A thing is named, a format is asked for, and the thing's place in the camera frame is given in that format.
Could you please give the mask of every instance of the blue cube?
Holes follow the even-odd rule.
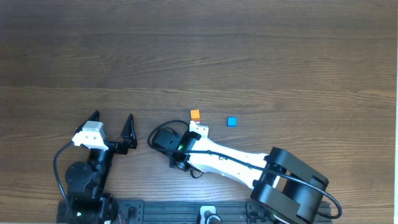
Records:
[[[236,117],[228,117],[227,126],[228,127],[236,127]]]

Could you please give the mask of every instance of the orange cube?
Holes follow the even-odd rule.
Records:
[[[191,120],[199,122],[200,121],[200,113],[199,110],[191,110]]]

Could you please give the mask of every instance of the wooden table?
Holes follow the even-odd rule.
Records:
[[[0,221],[55,221],[54,154],[94,110],[113,140],[136,122],[138,148],[108,179],[115,197],[249,198],[147,146],[155,126],[200,109],[215,142],[278,146],[326,175],[344,208],[335,223],[392,223],[396,66],[393,0],[2,0]],[[87,155],[65,151],[62,177]]]

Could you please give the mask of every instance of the small block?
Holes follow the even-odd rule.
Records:
[[[192,121],[200,121],[199,110],[191,110],[191,120]]]
[[[228,127],[236,127],[236,117],[228,117],[227,126]]]

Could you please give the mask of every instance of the wood grain surface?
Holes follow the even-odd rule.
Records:
[[[94,110],[113,140],[135,119],[115,197],[246,200],[147,146],[155,126],[200,109],[215,142],[281,147],[327,176],[335,223],[392,223],[396,68],[393,0],[0,0],[0,221],[55,221],[53,157]],[[69,148],[60,174],[87,155]]]

